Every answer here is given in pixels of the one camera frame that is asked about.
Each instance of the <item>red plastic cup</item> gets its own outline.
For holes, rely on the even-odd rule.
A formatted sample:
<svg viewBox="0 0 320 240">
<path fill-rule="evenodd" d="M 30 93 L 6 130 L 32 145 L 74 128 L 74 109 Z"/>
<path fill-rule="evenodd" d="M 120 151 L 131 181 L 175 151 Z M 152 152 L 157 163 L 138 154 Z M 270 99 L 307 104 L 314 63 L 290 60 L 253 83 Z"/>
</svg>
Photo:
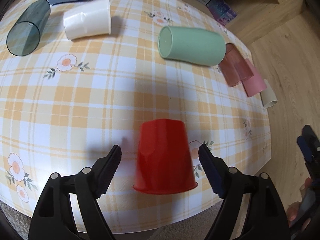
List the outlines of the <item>red plastic cup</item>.
<svg viewBox="0 0 320 240">
<path fill-rule="evenodd" d="M 234 87 L 253 76 L 250 66 L 232 43 L 226 44 L 226 54 L 219 66 L 229 87 Z"/>
<path fill-rule="evenodd" d="M 143 123 L 133 188 L 162 195 L 185 192 L 197 185 L 184 123 L 170 119 Z"/>
</svg>

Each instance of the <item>screw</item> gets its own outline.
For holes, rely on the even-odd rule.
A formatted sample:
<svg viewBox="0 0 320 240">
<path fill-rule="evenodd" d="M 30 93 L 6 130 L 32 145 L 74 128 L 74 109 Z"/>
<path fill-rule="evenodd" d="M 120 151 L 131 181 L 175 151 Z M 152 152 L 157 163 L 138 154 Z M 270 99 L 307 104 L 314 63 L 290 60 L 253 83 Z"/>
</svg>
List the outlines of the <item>screw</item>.
<svg viewBox="0 0 320 240">
<path fill-rule="evenodd" d="M 230 167 L 230 168 L 228 169 L 228 171 L 229 171 L 230 173 L 232 173 L 232 174 L 235 174 L 235 173 L 238 172 L 238 170 L 237 170 L 235 167 Z"/>
<path fill-rule="evenodd" d="M 91 171 L 91 168 L 85 167 L 85 168 L 83 168 L 82 173 L 83 174 L 88 174 L 90 171 Z"/>
<path fill-rule="evenodd" d="M 269 178 L 269 175 L 268 174 L 266 174 L 266 173 L 261 173 L 261 178 L 263 178 L 263 179 L 268 179 Z"/>
<path fill-rule="evenodd" d="M 59 177 L 58 173 L 55 172 L 51 174 L 51 179 L 56 179 L 57 177 Z"/>
</svg>

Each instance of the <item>white flower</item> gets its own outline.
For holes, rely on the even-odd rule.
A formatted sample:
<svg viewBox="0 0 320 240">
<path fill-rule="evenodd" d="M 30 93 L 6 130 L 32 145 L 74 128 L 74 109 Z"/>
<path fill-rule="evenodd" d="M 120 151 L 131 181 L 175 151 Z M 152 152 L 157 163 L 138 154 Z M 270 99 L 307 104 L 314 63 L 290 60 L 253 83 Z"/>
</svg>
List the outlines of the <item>white flower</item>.
<svg viewBox="0 0 320 240">
<path fill-rule="evenodd" d="M 251 138 L 251 133 L 252 133 L 252 131 L 250 130 L 249 127 L 244 128 L 244 138 L 246 140 Z"/>
<path fill-rule="evenodd" d="M 9 170 L 14 179 L 17 181 L 22 181 L 24 179 L 25 172 L 23 169 L 23 163 L 19 156 L 11 153 L 8 157 L 8 163 L 11 166 Z"/>
<path fill-rule="evenodd" d="M 158 25 L 160 25 L 160 26 L 167 26 L 167 25 L 168 25 L 168 21 L 165 20 L 165 19 L 163 19 L 163 18 L 161 18 L 161 17 L 156 17 L 156 16 L 154 16 L 154 17 L 152 18 L 152 20 L 153 20 L 156 24 L 158 24 Z"/>
<path fill-rule="evenodd" d="M 189 143 L 189 150 L 190 150 L 193 166 L 200 164 L 199 154 L 198 154 L 200 145 L 201 143 L 197 140 Z"/>
<path fill-rule="evenodd" d="M 189 12 L 189 8 L 186 5 L 181 6 L 181 10 L 184 11 L 184 12 Z"/>
<path fill-rule="evenodd" d="M 21 200 L 23 200 L 25 203 L 29 202 L 29 197 L 26 190 L 20 185 L 17 185 L 17 193 Z"/>
<path fill-rule="evenodd" d="M 162 12 L 156 10 L 153 11 L 153 14 L 155 15 L 155 17 L 164 17 L 164 14 Z"/>
<path fill-rule="evenodd" d="M 61 72 L 70 71 L 77 63 L 77 58 L 73 54 L 63 55 L 57 62 L 57 69 Z"/>
</svg>

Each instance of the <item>plaid tablecloth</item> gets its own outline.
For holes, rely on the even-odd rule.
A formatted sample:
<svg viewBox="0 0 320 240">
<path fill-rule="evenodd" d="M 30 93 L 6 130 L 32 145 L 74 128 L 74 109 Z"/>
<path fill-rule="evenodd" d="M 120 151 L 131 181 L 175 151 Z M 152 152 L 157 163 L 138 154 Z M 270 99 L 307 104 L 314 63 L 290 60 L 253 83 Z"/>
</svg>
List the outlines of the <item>plaid tablecloth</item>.
<svg viewBox="0 0 320 240">
<path fill-rule="evenodd" d="M 112 34 L 73 42 L 62 15 L 83 2 L 55 5 L 38 48 L 13 56 L 7 34 L 34 1 L 22 0 L 0 23 L 2 201 L 32 216 L 51 173 L 76 174 L 118 144 L 122 161 L 98 203 L 114 233 L 136 232 L 183 220 L 219 200 L 197 156 L 201 143 L 248 174 L 270 159 L 268 114 L 259 95 L 247 98 L 242 85 L 229 88 L 218 66 L 163 60 L 158 53 L 162 26 L 190 26 L 221 33 L 251 59 L 214 19 L 180 0 L 110 0 Z M 162 196 L 132 189 L 139 127 L 156 118 L 185 122 L 197 188 Z M 75 199 L 76 224 L 85 231 Z"/>
</svg>

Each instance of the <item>transparent glass cup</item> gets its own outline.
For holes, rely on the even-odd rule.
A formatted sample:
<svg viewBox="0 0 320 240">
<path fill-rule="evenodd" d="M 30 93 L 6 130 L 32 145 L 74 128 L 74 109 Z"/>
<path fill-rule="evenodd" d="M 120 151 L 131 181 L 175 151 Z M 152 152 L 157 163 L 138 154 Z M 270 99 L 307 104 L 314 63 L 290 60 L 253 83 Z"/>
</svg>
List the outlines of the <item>transparent glass cup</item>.
<svg viewBox="0 0 320 240">
<path fill-rule="evenodd" d="M 23 12 L 7 36 L 7 48 L 13 55 L 25 56 L 38 47 L 50 12 L 47 0 L 36 1 Z"/>
</svg>

